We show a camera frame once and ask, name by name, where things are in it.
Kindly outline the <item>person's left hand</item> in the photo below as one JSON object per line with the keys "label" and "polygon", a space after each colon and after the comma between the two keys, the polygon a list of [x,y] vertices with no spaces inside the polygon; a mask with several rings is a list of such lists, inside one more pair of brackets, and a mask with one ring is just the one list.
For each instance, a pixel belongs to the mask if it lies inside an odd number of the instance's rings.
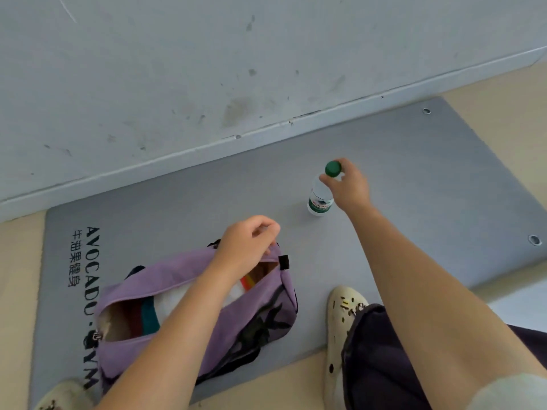
{"label": "person's left hand", "polygon": [[274,237],[280,225],[263,215],[254,215],[229,226],[221,238],[210,269],[221,271],[231,280],[239,280],[261,260],[252,258],[252,237]]}

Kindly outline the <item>purple duffel bag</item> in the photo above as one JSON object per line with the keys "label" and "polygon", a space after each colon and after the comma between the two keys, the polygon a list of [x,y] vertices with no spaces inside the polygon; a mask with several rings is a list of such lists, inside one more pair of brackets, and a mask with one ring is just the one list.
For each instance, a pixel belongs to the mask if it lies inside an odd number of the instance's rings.
{"label": "purple duffel bag", "polygon": [[[96,328],[84,338],[84,346],[92,349],[92,357],[97,359],[103,393],[134,362],[154,334],[108,342],[98,330],[99,315],[113,303],[156,295],[195,281],[213,259],[219,243],[220,239],[207,248],[181,253],[150,266],[137,266],[122,282],[103,289],[95,309]],[[278,266],[249,292],[221,309],[196,386],[250,364],[265,345],[284,337],[293,327],[298,303],[288,256],[277,244],[260,262],[278,262]]]}

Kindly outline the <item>person's cream clog shoe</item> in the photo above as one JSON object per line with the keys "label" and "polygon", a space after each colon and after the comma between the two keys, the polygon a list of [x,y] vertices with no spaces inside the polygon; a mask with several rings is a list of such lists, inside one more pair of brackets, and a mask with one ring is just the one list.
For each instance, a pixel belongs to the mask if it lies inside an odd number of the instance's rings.
{"label": "person's cream clog shoe", "polygon": [[323,387],[324,410],[346,410],[342,373],[342,352],[357,313],[369,303],[355,289],[334,288],[326,308],[327,346]]}
{"label": "person's cream clog shoe", "polygon": [[33,410],[95,410],[95,406],[79,381],[66,379],[47,392]]}

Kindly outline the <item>person's right hand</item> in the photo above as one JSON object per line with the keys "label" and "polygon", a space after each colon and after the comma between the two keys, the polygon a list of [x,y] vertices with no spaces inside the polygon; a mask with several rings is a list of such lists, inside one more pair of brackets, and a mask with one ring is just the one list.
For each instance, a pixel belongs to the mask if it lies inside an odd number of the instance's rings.
{"label": "person's right hand", "polygon": [[351,215],[364,213],[373,209],[369,185],[366,176],[347,158],[338,158],[343,176],[339,188],[329,188],[336,205]]}

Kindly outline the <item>person's right cream clog shoe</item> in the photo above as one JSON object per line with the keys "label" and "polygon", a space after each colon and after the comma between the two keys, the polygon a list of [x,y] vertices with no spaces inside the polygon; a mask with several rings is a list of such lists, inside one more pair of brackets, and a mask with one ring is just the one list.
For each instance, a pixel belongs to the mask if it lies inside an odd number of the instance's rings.
{"label": "person's right cream clog shoe", "polygon": [[355,289],[334,288],[326,308],[327,346],[323,387],[324,410],[346,410],[342,373],[342,352],[357,313],[369,303]]}

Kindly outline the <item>person's left cream clog shoe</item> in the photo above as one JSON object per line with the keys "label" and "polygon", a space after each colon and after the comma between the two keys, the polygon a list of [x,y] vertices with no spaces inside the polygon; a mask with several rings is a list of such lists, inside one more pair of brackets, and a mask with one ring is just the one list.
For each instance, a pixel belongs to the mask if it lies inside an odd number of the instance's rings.
{"label": "person's left cream clog shoe", "polygon": [[95,410],[95,406],[79,381],[66,379],[47,392],[33,410]]}

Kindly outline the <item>person's right forearm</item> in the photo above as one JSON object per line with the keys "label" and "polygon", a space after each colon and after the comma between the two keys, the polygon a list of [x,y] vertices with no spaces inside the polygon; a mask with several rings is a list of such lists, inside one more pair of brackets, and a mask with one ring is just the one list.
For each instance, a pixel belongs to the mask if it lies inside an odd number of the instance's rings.
{"label": "person's right forearm", "polygon": [[547,369],[488,304],[373,206],[345,212],[433,410],[467,410],[498,381],[541,379],[547,387]]}

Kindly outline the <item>green-capped clear water bottle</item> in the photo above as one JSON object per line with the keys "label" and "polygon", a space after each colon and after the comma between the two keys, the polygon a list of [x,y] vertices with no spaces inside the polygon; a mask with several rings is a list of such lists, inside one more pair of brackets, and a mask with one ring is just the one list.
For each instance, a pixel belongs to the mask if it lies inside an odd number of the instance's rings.
{"label": "green-capped clear water bottle", "polygon": [[[338,179],[342,173],[341,163],[338,161],[330,161],[324,168],[324,174],[327,178]],[[329,212],[334,199],[332,192],[327,185],[325,185],[319,174],[312,182],[311,192],[309,195],[307,208],[312,215],[321,217]]]}

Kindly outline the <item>grey exercise mat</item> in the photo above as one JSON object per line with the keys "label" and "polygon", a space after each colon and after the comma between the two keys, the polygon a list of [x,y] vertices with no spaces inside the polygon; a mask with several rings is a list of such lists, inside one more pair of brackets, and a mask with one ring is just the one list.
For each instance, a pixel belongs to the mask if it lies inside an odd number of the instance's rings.
{"label": "grey exercise mat", "polygon": [[48,210],[29,409],[67,378],[100,397],[84,339],[107,286],[135,266],[204,248],[254,214],[281,226],[296,324],[255,362],[198,386],[196,400],[320,350],[333,287],[380,303],[346,215],[307,210],[313,180],[337,157],[358,166],[374,205],[467,287],[547,260],[547,211],[442,98],[337,124]]}

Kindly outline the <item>striped white towel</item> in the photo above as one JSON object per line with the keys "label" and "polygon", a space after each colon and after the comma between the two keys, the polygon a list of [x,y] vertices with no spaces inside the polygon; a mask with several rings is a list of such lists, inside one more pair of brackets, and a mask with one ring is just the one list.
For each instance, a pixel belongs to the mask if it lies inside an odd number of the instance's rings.
{"label": "striped white towel", "polygon": [[[258,263],[230,289],[222,307],[227,307],[245,295],[277,266],[278,262]],[[156,295],[123,300],[109,305],[99,315],[99,332],[108,342],[124,341],[154,334],[178,305],[193,282],[194,279]]]}

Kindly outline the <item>person's dark trouser leg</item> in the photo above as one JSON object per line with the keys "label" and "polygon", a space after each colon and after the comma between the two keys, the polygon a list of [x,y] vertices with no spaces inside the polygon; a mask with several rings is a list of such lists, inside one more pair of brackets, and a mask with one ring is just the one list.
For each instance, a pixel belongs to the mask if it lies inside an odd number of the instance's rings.
{"label": "person's dark trouser leg", "polygon": [[432,410],[380,304],[357,313],[342,352],[346,410]]}

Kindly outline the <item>person's left forearm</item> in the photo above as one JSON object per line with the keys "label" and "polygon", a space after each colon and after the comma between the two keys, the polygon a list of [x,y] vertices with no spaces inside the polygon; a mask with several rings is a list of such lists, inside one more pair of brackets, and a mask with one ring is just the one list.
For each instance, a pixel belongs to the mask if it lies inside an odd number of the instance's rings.
{"label": "person's left forearm", "polygon": [[219,250],[137,360],[94,410],[185,410],[222,304],[262,254]]}

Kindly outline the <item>person's white sleeve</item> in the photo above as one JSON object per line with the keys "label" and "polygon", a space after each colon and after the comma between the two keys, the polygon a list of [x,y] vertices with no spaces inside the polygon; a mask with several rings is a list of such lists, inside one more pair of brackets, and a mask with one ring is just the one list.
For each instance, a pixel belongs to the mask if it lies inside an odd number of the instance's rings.
{"label": "person's white sleeve", "polygon": [[547,378],[517,374],[480,389],[466,410],[547,410]]}

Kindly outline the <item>white baseboard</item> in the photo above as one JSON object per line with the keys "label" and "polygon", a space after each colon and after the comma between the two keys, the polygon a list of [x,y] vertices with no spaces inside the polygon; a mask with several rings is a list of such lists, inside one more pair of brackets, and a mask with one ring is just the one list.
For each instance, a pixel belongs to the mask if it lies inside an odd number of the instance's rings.
{"label": "white baseboard", "polygon": [[438,96],[446,91],[533,66],[543,61],[546,56],[547,45],[452,70],[113,172],[69,181],[2,200],[0,201],[0,224],[120,187],[274,144],[328,126],[398,108],[427,97]]}

